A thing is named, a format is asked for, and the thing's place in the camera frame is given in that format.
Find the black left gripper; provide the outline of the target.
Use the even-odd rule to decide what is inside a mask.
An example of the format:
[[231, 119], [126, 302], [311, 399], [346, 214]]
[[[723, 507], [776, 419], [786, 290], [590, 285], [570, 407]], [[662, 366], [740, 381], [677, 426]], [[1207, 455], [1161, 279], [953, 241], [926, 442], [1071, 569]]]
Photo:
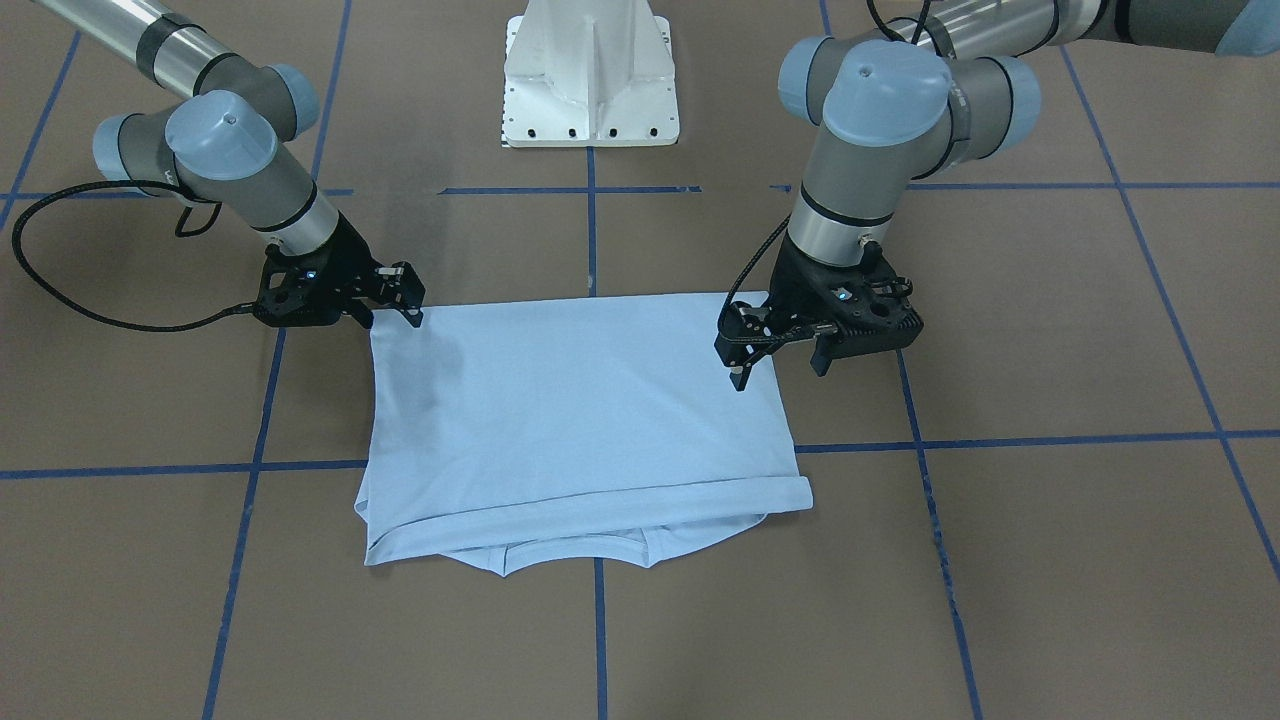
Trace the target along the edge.
[[815, 337], [809, 360], [814, 374], [823, 378], [833, 360], [895, 351], [914, 342], [924, 322], [910, 302], [911, 292], [910, 279], [890, 265], [876, 241], [855, 266], [829, 266], [786, 240], [765, 307], [746, 302], [723, 306], [714, 348], [733, 389], [744, 392], [753, 368], [781, 347], [780, 333], [833, 325], [833, 334]]

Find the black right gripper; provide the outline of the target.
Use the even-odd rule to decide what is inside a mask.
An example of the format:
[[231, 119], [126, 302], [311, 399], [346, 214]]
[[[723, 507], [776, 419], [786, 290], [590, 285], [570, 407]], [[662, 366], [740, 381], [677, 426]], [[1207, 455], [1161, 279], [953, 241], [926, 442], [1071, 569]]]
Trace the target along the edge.
[[355, 227], [340, 215], [329, 240], [291, 256], [270, 243], [252, 315], [275, 328], [333, 325], [351, 316], [372, 329], [374, 307], [389, 307], [413, 328], [422, 324], [425, 286], [411, 263], [380, 266]]

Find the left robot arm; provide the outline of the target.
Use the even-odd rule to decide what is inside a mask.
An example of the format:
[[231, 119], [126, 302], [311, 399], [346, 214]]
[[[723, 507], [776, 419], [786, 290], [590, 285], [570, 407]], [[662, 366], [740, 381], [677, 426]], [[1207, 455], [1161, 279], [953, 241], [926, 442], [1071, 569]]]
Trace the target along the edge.
[[1277, 51], [1275, 1], [924, 1], [851, 38], [810, 37], [786, 55], [783, 108], [815, 127], [765, 301], [732, 293], [716, 351], [737, 391], [786, 345], [813, 341], [812, 368], [908, 347], [923, 320], [913, 283], [884, 259], [913, 181], [1020, 143], [1042, 104], [1028, 53], [1082, 38], [1219, 56]]

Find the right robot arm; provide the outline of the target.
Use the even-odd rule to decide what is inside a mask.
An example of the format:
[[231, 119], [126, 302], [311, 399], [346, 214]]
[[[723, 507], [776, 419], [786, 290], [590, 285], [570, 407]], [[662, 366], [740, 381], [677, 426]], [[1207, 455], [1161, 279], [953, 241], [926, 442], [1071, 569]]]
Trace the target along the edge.
[[180, 95], [152, 115], [105, 120], [93, 137], [99, 182], [40, 199], [12, 228], [19, 268], [58, 302], [93, 322], [129, 323], [95, 313], [42, 277], [23, 249], [35, 215], [52, 204], [101, 190], [174, 197], [186, 209], [229, 209], [265, 240], [257, 296], [182, 325], [198, 328], [251, 315], [273, 328], [328, 327], [349, 318], [380, 348], [422, 360], [462, 348], [489, 363], [502, 350], [525, 356], [588, 348], [588, 334], [608, 348], [625, 342], [675, 350], [677, 311], [605, 311], [563, 304], [426, 307], [425, 287], [410, 263], [378, 261], [366, 240], [321, 192], [285, 143], [317, 118], [307, 78], [288, 65], [256, 67], [201, 26], [155, 1], [50, 1], [47, 9], [111, 49], [138, 72]]

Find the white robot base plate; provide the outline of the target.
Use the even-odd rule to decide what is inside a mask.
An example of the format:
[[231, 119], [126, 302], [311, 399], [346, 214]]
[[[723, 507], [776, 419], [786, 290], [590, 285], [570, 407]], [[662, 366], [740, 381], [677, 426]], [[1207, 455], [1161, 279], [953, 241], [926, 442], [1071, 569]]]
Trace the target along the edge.
[[648, 1], [530, 1], [506, 24], [508, 149], [660, 147], [681, 119], [671, 24]]

